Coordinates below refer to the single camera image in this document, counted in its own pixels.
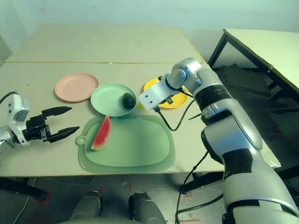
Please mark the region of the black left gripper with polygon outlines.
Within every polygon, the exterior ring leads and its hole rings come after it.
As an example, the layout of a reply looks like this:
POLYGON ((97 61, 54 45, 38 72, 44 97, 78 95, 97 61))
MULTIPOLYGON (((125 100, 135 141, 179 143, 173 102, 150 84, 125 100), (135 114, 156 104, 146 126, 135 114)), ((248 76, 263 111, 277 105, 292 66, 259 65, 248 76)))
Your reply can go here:
POLYGON ((42 114, 38 116, 31 117, 26 121, 26 129, 23 130, 23 135, 27 141, 31 140, 43 140, 50 143, 67 138, 71 134, 75 133, 79 126, 69 127, 58 131, 56 134, 50 133, 50 128, 46 124, 46 117, 57 116, 63 114, 69 110, 71 107, 59 106, 50 109, 42 110, 42 114))

